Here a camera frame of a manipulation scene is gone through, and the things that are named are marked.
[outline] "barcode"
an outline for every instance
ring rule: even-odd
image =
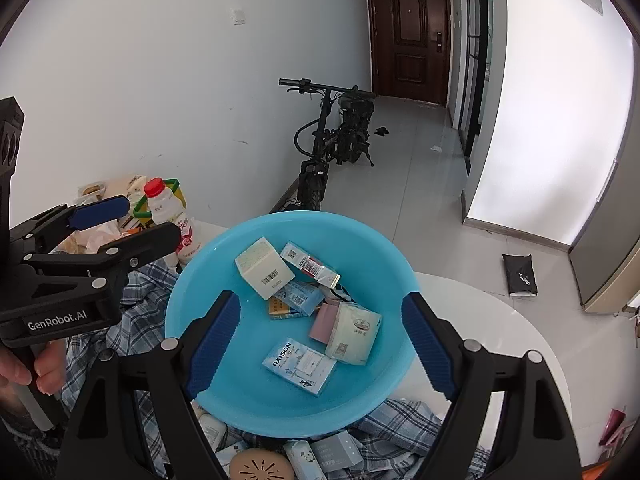
[[[318,272],[320,272],[320,269],[322,269],[322,266],[319,266],[318,264],[310,260],[307,256],[305,256],[300,262],[300,267],[302,268],[302,270],[306,270],[306,272],[311,274],[313,277],[316,277],[318,275]]]
[[[278,269],[273,269],[273,272],[271,274],[269,274],[266,278],[264,278],[262,280],[262,282],[266,285],[267,283],[269,283],[273,278],[275,278],[278,275]]]
[[[293,303],[295,303],[297,306],[300,306],[305,303],[306,298],[300,298],[300,296],[297,296],[295,294],[289,294],[289,299],[293,301]]]

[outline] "light switch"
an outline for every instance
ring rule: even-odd
[[[231,11],[234,20],[234,25],[244,25],[246,23],[246,17],[244,16],[244,10],[233,9]]]

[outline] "glass door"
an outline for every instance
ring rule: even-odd
[[[471,169],[471,151],[480,134],[484,113],[484,88],[489,79],[487,63],[489,44],[489,4],[493,17],[493,0],[467,0],[468,34],[466,46],[466,72],[463,89],[463,108],[458,130],[462,139],[466,171]]]

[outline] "pink box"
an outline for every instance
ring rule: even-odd
[[[309,332],[309,337],[321,343],[327,344],[331,337],[331,330],[334,329],[335,317],[338,315],[338,307],[332,304],[323,303],[320,312],[316,315],[316,320]]]

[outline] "door frame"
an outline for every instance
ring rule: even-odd
[[[367,0],[367,5],[369,6],[369,42],[371,44],[371,89],[374,94],[379,94],[380,83],[378,78],[380,77],[380,72],[378,70],[378,53],[376,52],[376,37],[377,37],[377,28],[376,28],[376,10],[373,5],[373,0]],[[446,13],[446,24],[447,27],[447,41],[445,44],[445,53],[446,53],[446,67],[445,74],[446,78],[443,79],[443,95],[445,96],[445,101],[447,100],[447,95],[449,92],[449,79],[451,77],[451,0],[445,0],[445,13]],[[447,103],[444,104],[437,103],[439,106],[447,107]]]
[[[466,12],[468,13],[471,8],[470,0],[466,0]],[[469,117],[469,130],[466,133],[466,141],[462,146],[462,151],[465,156],[466,173],[469,174],[471,170],[471,151],[474,147],[474,141],[476,136],[480,135],[481,124],[478,123],[480,118],[480,107],[482,105],[482,93],[484,92],[484,73],[486,71],[486,57],[487,57],[487,44],[489,41],[489,2],[488,0],[479,0],[478,2],[478,14],[479,14],[479,38],[476,35],[471,34],[471,20],[466,20],[466,65],[465,65],[465,85],[462,92],[462,112],[460,113],[460,119],[458,121],[458,130],[462,130],[462,121],[464,117],[467,82],[469,75],[469,57],[473,57],[478,65],[476,66],[476,87],[471,89],[473,95],[471,105],[471,117]],[[478,55],[471,54],[469,49],[469,43],[472,38],[478,38]]]

